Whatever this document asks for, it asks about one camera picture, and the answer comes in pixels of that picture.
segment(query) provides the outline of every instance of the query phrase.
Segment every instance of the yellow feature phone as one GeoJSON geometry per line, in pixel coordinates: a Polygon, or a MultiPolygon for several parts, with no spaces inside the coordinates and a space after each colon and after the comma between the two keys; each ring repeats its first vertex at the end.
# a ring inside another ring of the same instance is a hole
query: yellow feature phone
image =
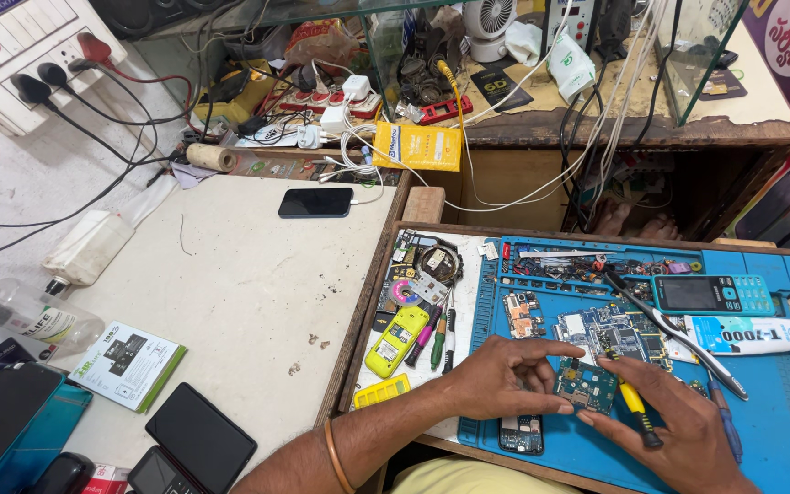
{"type": "Polygon", "coordinates": [[[374,403],[384,402],[389,398],[395,398],[410,391],[410,381],[407,375],[395,376],[383,382],[368,386],[356,391],[352,398],[352,403],[356,405],[356,410],[364,408],[374,403]]]}
{"type": "Polygon", "coordinates": [[[404,307],[391,320],[380,339],[370,348],[364,358],[364,365],[374,374],[388,378],[401,364],[410,345],[420,336],[420,331],[428,324],[428,314],[419,307],[404,307]]]}

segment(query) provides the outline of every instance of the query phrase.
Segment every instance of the bare foot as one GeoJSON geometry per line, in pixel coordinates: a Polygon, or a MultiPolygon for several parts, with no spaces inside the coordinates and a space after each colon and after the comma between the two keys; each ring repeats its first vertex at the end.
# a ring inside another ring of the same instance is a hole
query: bare foot
{"type": "Polygon", "coordinates": [[[639,238],[654,238],[656,240],[681,240],[684,238],[678,233],[675,220],[669,216],[659,213],[654,218],[645,223],[639,238]]]}
{"type": "Polygon", "coordinates": [[[598,206],[597,221],[591,233],[594,235],[617,236],[623,228],[623,222],[630,216],[632,206],[626,202],[620,204],[614,199],[605,199],[598,206]]]}

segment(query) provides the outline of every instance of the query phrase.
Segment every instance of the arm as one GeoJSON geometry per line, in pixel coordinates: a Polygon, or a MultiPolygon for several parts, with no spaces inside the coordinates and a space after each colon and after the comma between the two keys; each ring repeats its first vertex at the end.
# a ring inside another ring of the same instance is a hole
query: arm
{"type": "MultiPolygon", "coordinates": [[[[489,337],[453,372],[400,397],[340,416],[331,429],[349,484],[362,485],[398,450],[444,419],[495,419],[538,413],[571,414],[572,406],[550,393],[556,373],[548,355],[581,357],[571,344],[489,337]],[[534,392],[517,385],[517,377],[534,392]]],[[[319,427],[280,448],[243,477],[231,494],[343,492],[319,427]]]]}
{"type": "Polygon", "coordinates": [[[635,387],[666,423],[654,432],[664,444],[642,445],[639,432],[605,415],[579,410],[577,417],[624,448],[681,494],[760,494],[739,471],[718,407],[657,365],[602,356],[599,365],[635,387]]]}

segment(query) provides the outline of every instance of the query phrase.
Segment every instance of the hand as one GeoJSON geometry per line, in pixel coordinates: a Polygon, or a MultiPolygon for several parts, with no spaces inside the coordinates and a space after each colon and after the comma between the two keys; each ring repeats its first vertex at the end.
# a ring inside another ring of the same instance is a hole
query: hand
{"type": "Polygon", "coordinates": [[[549,339],[514,341],[490,336],[486,342],[453,368],[433,380],[448,407],[448,417],[497,419],[515,415],[546,413],[571,414],[571,404],[554,397],[556,372],[548,355],[583,357],[573,344],[549,339]],[[532,391],[517,384],[520,377],[532,391]]]}
{"type": "Polygon", "coordinates": [[[599,413],[579,410],[579,419],[624,448],[681,494],[760,493],[739,471],[718,407],[711,400],[657,365],[628,357],[609,360],[600,356],[597,361],[632,384],[660,412],[666,426],[655,427],[654,431],[664,445],[646,448],[638,432],[599,413]]]}

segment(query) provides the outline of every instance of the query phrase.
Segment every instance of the blue silicone repair mat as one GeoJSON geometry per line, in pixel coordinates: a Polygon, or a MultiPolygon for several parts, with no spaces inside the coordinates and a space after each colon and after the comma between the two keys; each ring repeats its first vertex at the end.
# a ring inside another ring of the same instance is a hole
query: blue silicone repair mat
{"type": "MultiPolygon", "coordinates": [[[[615,252],[611,259],[634,259],[642,263],[660,263],[665,259],[699,262],[700,274],[758,274],[779,302],[778,317],[790,317],[786,300],[790,297],[790,257],[769,254],[742,254],[724,251],[679,251],[635,247],[614,243],[581,242],[545,238],[505,236],[488,239],[499,251],[499,259],[481,264],[477,287],[477,309],[471,351],[490,334],[510,338],[502,297],[511,291],[532,291],[538,299],[547,330],[544,338],[554,338],[550,326],[558,314],[591,307],[603,307],[616,300],[606,285],[583,281],[560,281],[527,274],[515,274],[512,261],[518,249],[530,251],[583,250],[615,252]],[[504,258],[502,245],[510,248],[504,258]]],[[[649,277],[628,275],[636,281],[649,277]]],[[[554,369],[559,358],[549,357],[554,369]]],[[[744,402],[724,388],[724,396],[733,412],[733,423],[742,439],[742,472],[767,493],[790,492],[790,353],[778,355],[720,357],[721,363],[739,379],[749,393],[744,402]]],[[[708,376],[703,367],[673,362],[673,373],[685,381],[699,380],[706,386],[708,376]]],[[[626,404],[615,397],[612,417],[634,426],[626,404]]],[[[663,425],[654,410],[649,416],[655,425],[663,425]]],[[[674,492],[656,475],[633,460],[620,447],[603,438],[574,416],[551,415],[543,418],[544,453],[521,455],[499,448],[499,421],[459,421],[459,442],[524,462],[537,463],[583,477],[619,485],[642,492],[674,492]]]]}

